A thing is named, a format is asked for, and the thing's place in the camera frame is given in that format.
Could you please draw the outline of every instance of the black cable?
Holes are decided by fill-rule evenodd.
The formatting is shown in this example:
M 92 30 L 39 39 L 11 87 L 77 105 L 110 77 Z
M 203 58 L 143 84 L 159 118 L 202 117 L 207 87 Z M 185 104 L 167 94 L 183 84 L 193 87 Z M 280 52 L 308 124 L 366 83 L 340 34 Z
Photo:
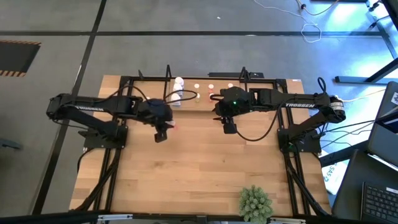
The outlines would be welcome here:
M 318 77 L 318 84 L 319 84 L 319 87 L 321 88 L 323 94 L 327 94 L 327 93 L 326 93 L 326 83 L 325 83 L 325 81 L 324 81 L 324 79 L 323 79 L 322 77 Z M 274 119 L 272 120 L 271 125 L 269 126 L 267 132 L 266 132 L 263 136 L 261 136 L 261 137 L 259 137 L 259 138 L 257 138 L 257 139 L 248 139 L 248 138 L 245 138 L 245 137 L 238 131 L 237 128 L 235 128 L 236 133 L 237 133 L 241 138 L 243 138 L 243 139 L 246 140 L 246 141 L 260 141 L 261 139 L 265 138 L 265 137 L 269 134 L 269 132 L 271 131 L 271 129 L 272 129 L 274 123 L 275 123 L 276 117 L 278 117 L 278 114 L 279 114 L 279 112 L 280 112 L 282 106 L 283 106 L 284 104 L 286 104 L 289 100 L 294 100 L 294 99 L 300 99 L 300 98 L 291 98 L 291 99 L 285 100 L 285 101 L 283 101 L 283 102 L 278 106 L 278 108 L 277 108 L 277 110 L 276 110 L 276 113 L 275 113 L 275 116 L 274 116 Z
M 299 154 L 299 148 L 297 147 L 296 144 L 292 144 L 294 147 L 296 147 L 296 154 L 294 156 L 289 156 L 290 158 L 296 158 L 297 155 Z
M 116 90 L 114 93 L 110 94 L 108 97 L 106 97 L 105 99 L 102 100 L 97 100 L 97 101 L 93 101 L 92 103 L 102 103 L 104 101 L 109 100 L 112 96 L 116 95 L 119 91 L 124 90 L 125 88 L 135 88 L 143 97 L 145 100 L 148 100 L 148 98 L 146 97 L 146 95 L 144 94 L 144 92 L 142 90 L 140 90 L 139 88 L 135 87 L 134 85 L 126 85 L 124 87 L 119 88 L 118 90 Z
M 332 130 L 327 130 L 326 129 L 325 133 L 332 132 L 332 131 L 337 130 L 337 129 L 347 128 L 347 127 L 351 127 L 351 126 L 355 126 L 355 125 L 359 125 L 359 124 L 364 124 L 364 123 L 369 123 L 369 122 L 374 122 L 374 120 L 363 121 L 363 122 L 360 122 L 360 123 L 350 124 L 350 125 L 342 126 L 342 127 L 339 127 L 339 128 L 334 128 Z
M 328 125 L 329 125 L 329 123 L 326 123 L 322 126 L 322 131 L 319 133 L 319 137 L 322 137 L 323 131 L 325 130 L 325 127 L 326 127 L 326 129 L 328 128 Z
M 277 108 L 277 110 L 276 110 L 276 113 L 275 113 L 275 116 L 274 116 L 274 119 L 272 120 L 271 125 L 269 126 L 267 132 L 266 132 L 263 136 L 261 136 L 261 137 L 259 137 L 259 138 L 257 138 L 257 139 L 248 139 L 248 138 L 245 138 L 245 137 L 238 131 L 237 128 L 235 128 L 236 133 L 237 133 L 241 138 L 243 138 L 243 139 L 246 140 L 246 141 L 260 141 L 261 139 L 265 138 L 265 137 L 269 134 L 269 132 L 271 131 L 271 129 L 272 129 L 274 123 L 275 123 L 276 117 L 278 117 L 278 114 L 279 114 L 279 112 L 280 112 L 280 109 L 282 108 L 282 105 L 285 104 L 286 102 L 288 102 L 289 100 L 293 100 L 293 98 L 292 98 L 292 99 L 285 100 L 284 102 L 282 102 L 282 103 L 278 106 L 278 108 Z
M 165 96 L 164 101 L 166 101 L 166 99 L 169 96 L 173 95 L 174 93 L 178 93 L 178 92 L 194 93 L 195 96 L 189 97 L 189 98 L 184 98 L 184 99 L 179 99 L 179 100 L 167 101 L 166 104 L 180 102 L 180 101 L 186 101 L 186 100 L 192 100 L 192 99 L 195 99 L 198 96 L 198 93 L 195 92 L 195 91 L 192 91 L 192 90 L 176 90 L 176 91 L 173 91 L 173 92 L 169 93 L 167 96 Z
M 221 101 L 223 99 L 217 98 L 217 97 L 220 97 L 220 96 L 223 96 L 223 95 L 221 95 L 221 94 L 213 94 L 213 95 L 210 96 L 210 99 L 211 100 L 215 100 L 215 101 Z
M 81 126 L 75 126 L 75 125 L 71 125 L 71 124 L 62 124 L 62 123 L 59 123 L 56 120 L 52 120 L 52 122 L 54 122 L 55 124 L 64 125 L 64 126 L 68 126 L 68 127 L 71 127 L 71 128 L 80 128 L 80 129 L 83 129 L 83 130 L 88 130 L 88 128 L 84 128 L 84 127 L 81 127 Z
M 370 130 L 363 130 L 363 131 L 360 131 L 358 133 L 350 133 L 349 131 L 331 131 L 331 132 L 332 133 L 347 133 L 347 134 L 359 135 L 359 134 L 361 134 L 362 132 L 365 132 L 365 131 L 372 131 L 372 130 L 371 129 Z
M 349 146 L 352 146 L 350 143 L 348 142 L 336 142 L 336 141 L 332 141 L 332 140 L 320 140 L 320 141 L 327 141 L 330 143 L 336 143 L 336 144 L 349 144 Z
M 326 144 L 325 146 L 322 146 L 321 149 L 323 149 L 324 147 L 329 146 L 330 144 L 335 143 L 337 140 L 339 140 L 339 139 L 341 139 L 341 138 L 343 138 L 343 137 L 345 137 L 345 136 L 347 136 L 347 135 L 349 135 L 349 134 L 351 134 L 351 133 L 353 133 L 353 132 L 355 132 L 355 131 L 359 131 L 360 129 L 363 129 L 363 128 L 365 128 L 365 127 L 368 127 L 368 126 L 371 125 L 371 124 L 373 124 L 373 123 L 367 124 L 367 125 L 365 125 L 365 126 L 363 126 L 363 127 L 360 127 L 360 128 L 358 128 L 358 129 L 355 129 L 354 131 L 352 131 L 352 132 L 350 132 L 350 133 L 344 134 L 344 135 L 342 135 L 342 136 L 336 138 L 335 140 L 333 140 L 331 143 Z
M 79 160 L 77 160 L 77 173 L 79 173 L 79 169 L 80 169 L 80 162 L 81 159 L 89 152 L 91 152 L 94 148 L 88 148 L 87 151 L 85 151 L 80 157 Z
M 319 84 L 319 87 L 321 88 L 321 90 L 323 91 L 323 93 L 326 93 L 326 83 L 322 77 L 318 77 L 318 84 Z

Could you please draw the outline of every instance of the white cable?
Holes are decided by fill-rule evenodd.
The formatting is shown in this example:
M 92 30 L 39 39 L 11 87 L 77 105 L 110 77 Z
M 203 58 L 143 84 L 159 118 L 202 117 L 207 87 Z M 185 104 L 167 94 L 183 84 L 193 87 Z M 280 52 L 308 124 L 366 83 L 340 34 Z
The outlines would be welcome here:
M 386 90 L 386 89 L 379 90 L 379 91 L 375 91 L 374 93 L 369 93 L 369 94 L 366 94 L 366 95 L 364 95 L 364 96 L 360 96 L 360 97 L 354 98 L 354 99 L 352 99 L 352 100 L 342 100 L 342 101 L 343 101 L 343 102 L 352 102 L 352 101 L 356 101 L 356 100 L 369 97 L 369 96 L 371 96 L 371 95 L 373 95 L 373 94 L 375 94 L 375 93 L 379 93 L 379 92 L 385 91 L 385 90 Z
M 318 27 L 318 24 L 314 23 L 313 21 L 310 20 L 311 22 L 309 22 L 309 21 L 306 20 L 306 18 L 304 18 L 303 16 L 298 15 L 298 14 L 296 14 L 296 13 L 293 13 L 293 12 L 290 12 L 290 11 L 286 11 L 286 10 L 283 10 L 283 9 L 279 9 L 279 8 L 277 8 L 277 7 L 264 6 L 264 5 L 262 5 L 261 3 L 257 2 L 257 0 L 253 0 L 253 1 L 254 1 L 255 3 L 257 3 L 258 5 L 260 5 L 261 7 L 263 7 L 264 9 L 276 9 L 276 10 L 279 10 L 279 11 L 281 11 L 281 12 L 287 12 L 287 13 L 293 15 L 293 16 L 301 17 L 301 18 L 306 22 L 306 24 L 303 25 L 303 29 L 301 29 L 301 35 L 303 35 L 304 41 L 306 41 L 307 43 L 314 43 L 314 42 L 317 42 L 317 41 L 321 40 L 322 30 L 321 30 L 321 28 Z M 318 40 L 313 40 L 313 41 L 307 40 L 307 38 L 306 38 L 305 35 L 303 34 L 304 28 L 305 28 L 306 26 L 314 26 L 315 28 L 317 28 L 317 29 L 319 30 L 319 39 L 318 39 Z
M 300 0 L 296 0 L 296 1 L 297 1 L 297 3 L 300 5 L 300 8 L 301 8 L 301 6 L 303 5 L 303 3 L 302 3 Z M 310 14 L 311 16 L 317 16 L 317 15 L 320 15 L 320 14 L 326 12 L 327 10 L 329 10 L 332 6 L 334 6 L 336 3 L 338 3 L 338 1 L 340 1 L 340 0 L 336 0 L 336 1 L 333 2 L 327 9 L 325 9 L 325 10 L 323 10 L 322 12 L 319 12 L 319 13 L 311 13 L 311 12 L 309 12 L 309 11 L 307 10 L 306 7 L 303 7 L 303 9 L 304 9 L 308 14 Z

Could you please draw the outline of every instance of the wooden table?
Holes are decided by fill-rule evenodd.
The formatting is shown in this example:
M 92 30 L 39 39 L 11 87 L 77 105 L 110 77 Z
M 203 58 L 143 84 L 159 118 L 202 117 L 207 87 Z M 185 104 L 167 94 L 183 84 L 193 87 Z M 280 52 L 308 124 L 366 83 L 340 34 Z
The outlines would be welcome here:
M 99 97 L 118 89 L 120 76 L 105 75 Z M 214 121 L 211 110 L 215 102 L 208 98 L 208 84 L 215 93 L 236 81 L 185 80 L 185 89 L 194 90 L 200 84 L 201 101 L 183 101 L 173 108 L 176 127 L 167 131 L 168 140 L 155 143 L 155 129 L 129 120 L 129 133 L 114 189 L 112 212 L 157 214 L 239 215 L 239 191 L 252 184 L 260 186 L 272 199 L 276 216 L 291 216 L 289 188 L 283 155 L 279 151 L 275 123 L 269 135 L 261 141 L 248 142 L 237 134 L 224 134 L 222 124 Z M 164 82 L 135 81 L 151 98 L 162 98 Z M 303 93 L 300 80 L 287 80 L 289 93 Z M 249 83 L 248 88 L 272 88 L 271 84 Z M 293 109 L 295 123 L 306 120 L 308 110 Z M 247 138 L 258 138 L 268 129 L 275 111 L 253 112 L 236 117 L 239 131 Z M 105 113 L 95 113 L 110 120 Z M 323 182 L 321 165 L 310 153 L 301 153 L 306 186 L 324 210 L 330 206 Z M 97 184 L 104 149 L 87 154 L 80 166 L 70 208 L 79 206 Z M 303 213 L 300 190 L 295 186 L 298 210 Z M 107 186 L 101 206 L 104 208 Z

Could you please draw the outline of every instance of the cable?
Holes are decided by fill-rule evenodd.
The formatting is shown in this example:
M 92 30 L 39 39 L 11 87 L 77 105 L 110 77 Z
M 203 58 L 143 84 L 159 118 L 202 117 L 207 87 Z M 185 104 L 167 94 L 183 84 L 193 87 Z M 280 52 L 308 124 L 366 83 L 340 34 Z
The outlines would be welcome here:
M 299 148 L 297 147 L 297 145 L 296 144 L 292 144 L 291 143 L 291 146 L 294 146 L 295 148 L 296 148 L 296 154 L 294 155 L 294 156 L 289 156 L 290 158 L 296 158 L 297 157 L 297 155 L 299 154 Z
M 322 30 L 321 30 L 321 28 L 318 27 L 318 24 L 314 23 L 313 21 L 310 20 L 310 22 L 309 22 L 309 21 L 306 20 L 306 18 L 304 18 L 303 16 L 298 15 L 298 14 L 296 14 L 296 13 L 293 13 L 293 12 L 290 12 L 290 11 L 286 11 L 286 10 L 283 10 L 283 9 L 279 9 L 279 8 L 277 8 L 277 7 L 264 6 L 264 5 L 262 5 L 261 3 L 258 3 L 257 0 L 253 0 L 253 1 L 254 1 L 255 3 L 257 3 L 258 5 L 260 5 L 261 7 L 263 7 L 264 9 L 276 9 L 276 10 L 279 10 L 279 11 L 281 11 L 281 12 L 287 12 L 287 13 L 293 15 L 293 16 L 301 17 L 301 18 L 306 22 L 306 24 L 303 25 L 303 27 L 302 27 L 302 29 L 301 29 L 301 31 L 300 31 L 300 32 L 301 32 L 301 35 L 302 35 L 303 38 L 304 38 L 304 41 L 306 41 L 307 43 L 315 43 L 315 42 L 321 40 L 321 37 L 322 37 Z M 303 34 L 304 28 L 305 28 L 306 26 L 314 26 L 315 28 L 317 28 L 317 29 L 319 30 L 319 38 L 318 38 L 317 40 L 313 40 L 313 41 L 307 40 L 307 38 L 306 38 L 305 35 Z
M 257 138 L 257 139 L 248 139 L 248 138 L 245 138 L 245 137 L 238 131 L 237 128 L 235 128 L 236 133 L 237 133 L 241 138 L 243 138 L 243 139 L 246 140 L 246 141 L 260 141 L 261 139 L 265 138 L 265 137 L 269 134 L 269 132 L 271 131 L 271 129 L 272 129 L 274 123 L 275 123 L 276 117 L 278 117 L 278 113 L 280 112 L 280 109 L 282 108 L 282 105 L 285 104 L 286 102 L 288 102 L 289 100 L 294 100 L 294 99 L 292 98 L 292 99 L 285 100 L 285 101 L 283 101 L 283 102 L 278 106 L 278 108 L 277 108 L 277 110 L 276 110 L 276 113 L 275 113 L 275 116 L 274 116 L 274 119 L 272 119 L 271 125 L 269 126 L 267 132 L 266 132 L 263 136 L 261 136 L 261 137 L 259 137 L 259 138 Z
M 359 122 L 359 123 L 355 123 L 355 124 L 349 124 L 349 125 L 342 126 L 342 127 L 339 127 L 339 128 L 334 128 L 334 129 L 332 129 L 332 130 L 327 130 L 327 129 L 326 129 L 325 133 L 332 132 L 332 131 L 337 130 L 337 129 L 347 128 L 347 127 L 351 127 L 351 126 L 355 126 L 355 125 L 359 125 L 359 124 L 364 124 L 364 123 L 369 123 L 369 122 L 374 122 L 374 120 L 363 121 L 363 122 Z
M 338 3 L 340 0 L 336 0 L 335 2 L 333 2 L 327 9 L 323 10 L 322 12 L 319 13 L 311 13 L 307 10 L 307 6 L 305 4 L 303 4 L 300 0 L 296 0 L 297 3 L 300 5 L 301 9 L 304 9 L 308 14 L 310 14 L 311 16 L 317 16 L 320 15 L 324 12 L 326 12 L 327 10 L 329 10 L 332 6 L 334 6 L 336 3 Z
M 342 135 L 342 136 L 336 138 L 335 140 L 333 140 L 333 141 L 330 142 L 329 144 L 326 144 L 325 146 L 321 147 L 321 149 L 323 149 L 324 147 L 329 146 L 330 144 L 336 143 L 337 140 L 339 140 L 339 139 L 341 139 L 341 138 L 343 138 L 343 137 L 345 137 L 345 136 L 347 136 L 347 135 L 349 135 L 349 134 L 351 134 L 351 133 L 354 133 L 354 132 L 359 131 L 359 130 L 365 128 L 365 127 L 368 127 L 368 126 L 371 125 L 371 124 L 373 124 L 373 123 L 369 123 L 369 124 L 367 124 L 367 125 L 365 125 L 365 126 L 363 126 L 363 127 L 360 127 L 360 128 L 358 128 L 358 129 L 356 129 L 356 130 L 350 132 L 350 133 L 344 134 L 344 135 Z
M 360 100 L 360 99 L 369 97 L 369 96 L 371 96 L 371 95 L 373 95 L 373 94 L 375 94 L 375 93 L 379 93 L 379 92 L 385 91 L 385 90 L 386 90 L 386 89 L 379 90 L 379 91 L 375 91 L 374 93 L 369 93 L 369 94 L 366 94 L 366 95 L 364 95 L 364 96 L 360 96 L 360 97 L 354 98 L 354 99 L 352 99 L 352 100 L 341 100 L 341 101 L 343 101 L 343 102 L 352 102 L 352 101 L 356 101 L 356 100 Z
M 88 130 L 88 128 L 84 128 L 84 127 L 81 127 L 81 126 L 75 126 L 75 125 L 70 125 L 70 124 L 62 124 L 62 123 L 59 123 L 59 122 L 56 121 L 56 120 L 52 120 L 52 122 L 54 122 L 55 124 L 59 124 L 59 125 L 63 125 L 63 126 L 68 126 L 68 127 L 71 127 L 71 128 L 80 128 L 80 129 L 83 129 L 83 130 Z
M 321 88 L 323 94 L 326 94 L 326 83 L 322 77 L 317 78 L 318 85 Z
M 325 83 L 324 79 L 321 78 L 321 77 L 318 77 L 318 84 L 319 84 L 320 88 L 322 89 L 323 94 L 326 94 L 326 83 Z M 263 136 L 261 136 L 261 137 L 259 137 L 259 138 L 257 138 L 257 139 L 248 139 L 248 138 L 245 138 L 245 137 L 238 131 L 237 128 L 235 128 L 236 133 L 237 133 L 241 138 L 243 138 L 243 139 L 246 140 L 246 141 L 260 141 L 261 139 L 265 138 L 265 137 L 269 134 L 269 132 L 271 131 L 271 129 L 272 129 L 274 123 L 275 123 L 276 117 L 278 117 L 278 113 L 279 113 L 280 110 L 282 109 L 282 106 L 283 106 L 284 104 L 286 104 L 289 100 L 294 100 L 294 99 L 300 99 L 300 98 L 291 98 L 291 99 L 287 99 L 287 100 L 283 101 L 283 102 L 278 106 L 278 108 L 277 108 L 277 110 L 276 110 L 276 113 L 275 113 L 275 116 L 274 116 L 274 119 L 272 119 L 271 125 L 269 126 L 267 132 L 266 132 Z
M 80 162 L 81 159 L 89 152 L 91 152 L 94 148 L 88 148 L 87 151 L 85 151 L 80 157 L 79 160 L 77 160 L 77 173 L 79 173 L 79 169 L 80 169 Z
M 319 141 L 327 141 L 327 142 L 331 142 L 331 143 L 336 143 L 336 144 L 349 144 L 349 146 L 352 146 L 350 143 L 348 142 L 334 142 L 332 140 L 319 140 Z
M 362 132 L 366 132 L 366 131 L 372 131 L 372 130 L 363 130 L 363 131 L 360 131 L 360 132 L 358 132 L 358 133 L 350 133 L 350 132 L 348 132 L 348 131 L 331 131 L 331 132 L 333 132 L 333 133 L 350 133 L 350 134 L 354 134 L 354 135 L 359 135 L 359 134 L 361 134 Z
M 325 127 L 327 128 L 328 125 L 329 125 L 329 123 L 326 123 L 322 126 L 322 131 L 319 132 L 319 137 L 322 137 L 323 131 L 324 131 Z
M 194 93 L 195 96 L 189 97 L 189 98 L 185 98 L 185 99 L 167 101 L 166 104 L 175 103 L 175 102 L 180 102 L 180 101 L 186 101 L 186 100 L 192 100 L 192 99 L 195 99 L 195 98 L 198 96 L 198 93 L 195 92 L 195 91 L 192 91 L 192 90 L 176 90 L 176 91 L 173 91 L 173 92 L 169 93 L 167 96 L 165 96 L 165 97 L 164 97 L 164 101 L 166 101 L 166 99 L 167 99 L 169 96 L 173 95 L 174 93 L 178 93 L 178 92 Z
M 124 87 L 119 88 L 118 90 L 116 90 L 114 93 L 110 94 L 110 95 L 109 95 L 108 97 L 106 97 L 105 99 L 97 100 L 97 101 L 94 101 L 93 103 L 102 103 L 102 102 L 104 102 L 104 101 L 107 101 L 107 100 L 109 100 L 112 96 L 116 95 L 119 91 L 124 90 L 125 88 L 128 88 L 128 87 L 135 88 L 135 89 L 144 97 L 145 100 L 148 100 L 148 98 L 146 97 L 146 95 L 144 94 L 144 92 L 143 92 L 142 90 L 140 90 L 139 88 L 135 87 L 134 85 L 126 85 L 126 86 L 124 86 Z

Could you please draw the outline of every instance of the succulent plant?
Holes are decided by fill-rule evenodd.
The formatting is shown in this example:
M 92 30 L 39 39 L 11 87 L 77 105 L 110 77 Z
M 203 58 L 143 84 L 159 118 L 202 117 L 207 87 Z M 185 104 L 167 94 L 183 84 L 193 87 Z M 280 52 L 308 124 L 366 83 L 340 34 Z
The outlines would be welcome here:
M 239 214 L 244 221 L 267 223 L 267 218 L 272 215 L 272 200 L 268 199 L 268 194 L 255 185 L 252 185 L 250 189 L 244 187 L 240 194 Z

